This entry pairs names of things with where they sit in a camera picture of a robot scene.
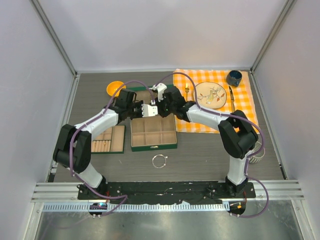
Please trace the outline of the grey ribbed cup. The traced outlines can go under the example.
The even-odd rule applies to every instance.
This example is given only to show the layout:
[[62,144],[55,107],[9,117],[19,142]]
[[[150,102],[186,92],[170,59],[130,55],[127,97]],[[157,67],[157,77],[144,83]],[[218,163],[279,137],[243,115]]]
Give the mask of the grey ribbed cup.
[[250,164],[259,163],[263,159],[263,157],[265,155],[265,148],[263,147],[262,150],[258,152],[258,150],[261,148],[261,146],[262,146],[262,144],[259,141],[257,141],[255,143],[255,146],[252,150],[252,152],[255,154],[249,158]]

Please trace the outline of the green jewelry tray insert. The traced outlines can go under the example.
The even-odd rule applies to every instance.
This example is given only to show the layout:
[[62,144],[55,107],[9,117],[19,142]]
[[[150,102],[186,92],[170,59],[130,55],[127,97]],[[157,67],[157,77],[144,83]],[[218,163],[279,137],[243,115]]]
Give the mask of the green jewelry tray insert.
[[123,154],[125,148],[124,125],[116,125],[108,128],[98,135],[91,143],[92,154]]

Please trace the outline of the gold fork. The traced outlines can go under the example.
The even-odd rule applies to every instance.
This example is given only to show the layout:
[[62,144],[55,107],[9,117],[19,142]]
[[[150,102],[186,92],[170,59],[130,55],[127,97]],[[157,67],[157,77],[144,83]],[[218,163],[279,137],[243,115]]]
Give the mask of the gold fork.
[[187,101],[188,100],[188,94],[189,94],[189,91],[190,91],[188,83],[185,84],[184,91],[185,91],[185,100]]

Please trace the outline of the aluminium frame rail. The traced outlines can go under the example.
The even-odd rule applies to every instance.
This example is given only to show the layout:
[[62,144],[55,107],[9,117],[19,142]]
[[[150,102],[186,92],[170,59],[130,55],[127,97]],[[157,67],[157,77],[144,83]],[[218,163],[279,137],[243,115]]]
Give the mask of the aluminium frame rail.
[[[105,194],[128,196],[128,204],[191,204],[222,200],[302,200],[304,194],[296,180],[249,181],[241,193],[231,195],[222,181],[108,182]],[[32,202],[94,201],[99,196],[76,182],[37,183]]]

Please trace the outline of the gold knife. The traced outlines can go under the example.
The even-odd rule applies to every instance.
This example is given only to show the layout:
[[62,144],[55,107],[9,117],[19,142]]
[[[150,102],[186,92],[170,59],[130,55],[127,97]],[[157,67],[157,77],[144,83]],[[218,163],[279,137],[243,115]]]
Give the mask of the gold knife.
[[231,88],[231,86],[228,86],[229,89],[229,94],[230,94],[230,102],[231,102],[231,112],[235,112],[236,108],[235,108],[235,97],[234,97],[234,93],[233,90]]

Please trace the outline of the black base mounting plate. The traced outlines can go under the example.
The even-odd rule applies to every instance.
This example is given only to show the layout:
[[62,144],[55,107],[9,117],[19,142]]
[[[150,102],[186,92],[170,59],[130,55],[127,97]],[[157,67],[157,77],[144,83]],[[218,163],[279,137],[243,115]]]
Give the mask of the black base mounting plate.
[[220,204],[223,199],[254,199],[254,185],[248,182],[239,193],[231,193],[225,182],[165,181],[165,182],[109,182],[102,192],[108,197],[127,195],[129,205],[191,205]]

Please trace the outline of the dark blue mug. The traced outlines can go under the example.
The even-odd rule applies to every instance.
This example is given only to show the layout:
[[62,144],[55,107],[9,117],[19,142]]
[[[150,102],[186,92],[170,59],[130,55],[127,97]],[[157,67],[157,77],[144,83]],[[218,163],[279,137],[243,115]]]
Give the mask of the dark blue mug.
[[243,75],[240,71],[231,70],[226,77],[226,82],[230,86],[238,87],[242,81],[242,77]]

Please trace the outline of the orange plastic bowl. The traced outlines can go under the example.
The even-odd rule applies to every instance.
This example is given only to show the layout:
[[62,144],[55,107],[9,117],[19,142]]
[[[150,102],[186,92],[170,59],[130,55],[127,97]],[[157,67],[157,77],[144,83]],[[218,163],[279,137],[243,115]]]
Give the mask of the orange plastic bowl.
[[122,86],[124,83],[122,81],[112,81],[111,83],[109,83],[106,87],[106,93],[109,96],[113,96],[113,94],[120,88],[120,86]]

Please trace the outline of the green jewelry box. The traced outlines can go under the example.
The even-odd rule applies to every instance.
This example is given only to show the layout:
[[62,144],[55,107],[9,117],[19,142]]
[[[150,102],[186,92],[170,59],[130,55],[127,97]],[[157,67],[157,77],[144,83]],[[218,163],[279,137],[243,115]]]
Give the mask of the green jewelry box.
[[130,147],[133,152],[176,149],[175,116],[156,115],[130,120]]

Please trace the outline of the beige bird pattern plate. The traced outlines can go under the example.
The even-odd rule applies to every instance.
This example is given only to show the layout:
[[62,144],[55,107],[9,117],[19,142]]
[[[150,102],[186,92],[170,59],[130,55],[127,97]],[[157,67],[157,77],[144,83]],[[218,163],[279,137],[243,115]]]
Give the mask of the beige bird pattern plate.
[[227,92],[218,83],[202,82],[195,86],[193,99],[197,99],[198,104],[210,109],[220,109],[227,102]]

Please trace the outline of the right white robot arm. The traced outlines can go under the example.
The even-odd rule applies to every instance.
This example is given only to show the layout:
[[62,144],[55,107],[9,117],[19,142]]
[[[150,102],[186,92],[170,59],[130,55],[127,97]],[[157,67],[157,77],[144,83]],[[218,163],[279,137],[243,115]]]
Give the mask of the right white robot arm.
[[219,132],[223,147],[230,156],[229,171],[225,177],[226,194],[233,198],[242,194],[249,180],[249,155],[258,141],[258,135],[246,115],[241,110],[223,113],[198,106],[194,101],[186,101],[175,86],[159,83],[152,90],[157,93],[155,104],[161,117],[173,114],[179,120],[202,124]]

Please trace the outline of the orange white checkered cloth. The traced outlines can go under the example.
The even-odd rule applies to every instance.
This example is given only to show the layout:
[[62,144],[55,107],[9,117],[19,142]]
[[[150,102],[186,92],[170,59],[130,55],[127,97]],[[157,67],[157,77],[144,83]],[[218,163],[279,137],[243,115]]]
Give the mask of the orange white checkered cloth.
[[186,70],[176,69],[173,85],[185,101],[197,102],[190,108],[191,122],[175,117],[175,129],[185,133],[219,133],[218,124],[226,120],[235,110],[240,110],[256,126],[255,104],[248,73],[242,71],[237,87],[227,83],[229,70]]

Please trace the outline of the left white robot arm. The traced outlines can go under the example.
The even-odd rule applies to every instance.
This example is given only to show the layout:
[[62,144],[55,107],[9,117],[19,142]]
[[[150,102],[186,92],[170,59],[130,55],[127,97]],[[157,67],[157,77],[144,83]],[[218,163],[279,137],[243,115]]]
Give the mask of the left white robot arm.
[[136,92],[123,88],[98,114],[83,123],[65,124],[59,132],[53,160],[68,169],[97,200],[117,200],[122,196],[107,196],[107,180],[91,164],[92,140],[127,118],[141,117],[143,102],[136,98]]

